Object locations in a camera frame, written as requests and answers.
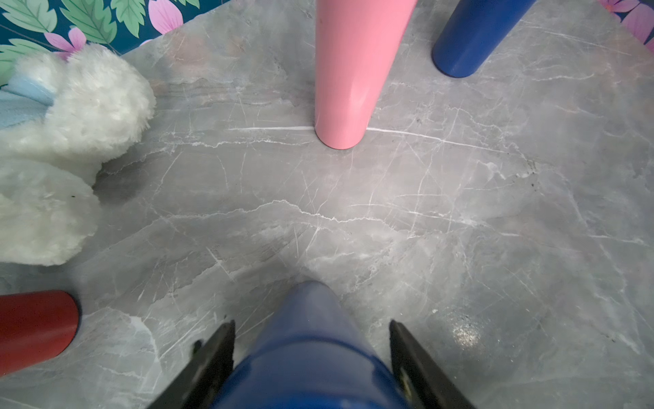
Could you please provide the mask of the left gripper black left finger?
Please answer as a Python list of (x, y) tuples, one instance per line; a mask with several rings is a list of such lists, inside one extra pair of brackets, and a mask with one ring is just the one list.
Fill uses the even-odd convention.
[(149, 408), (210, 408), (233, 372), (235, 339), (235, 321), (222, 324)]

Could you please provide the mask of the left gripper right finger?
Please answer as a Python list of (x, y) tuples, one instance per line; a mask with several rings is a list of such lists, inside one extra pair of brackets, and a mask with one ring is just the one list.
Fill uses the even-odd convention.
[(393, 376), (412, 408), (475, 409), (403, 323), (392, 320), (389, 334)]

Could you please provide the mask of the dark blue thermos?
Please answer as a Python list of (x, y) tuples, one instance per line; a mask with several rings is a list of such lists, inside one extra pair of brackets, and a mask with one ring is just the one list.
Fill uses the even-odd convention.
[(299, 284), (214, 408), (407, 408), (393, 374), (323, 283)]

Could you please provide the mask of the red thermos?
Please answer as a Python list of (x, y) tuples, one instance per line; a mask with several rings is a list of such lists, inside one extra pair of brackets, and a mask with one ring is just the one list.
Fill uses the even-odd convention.
[(78, 304), (65, 291), (1, 297), (1, 375), (55, 358), (73, 341)]

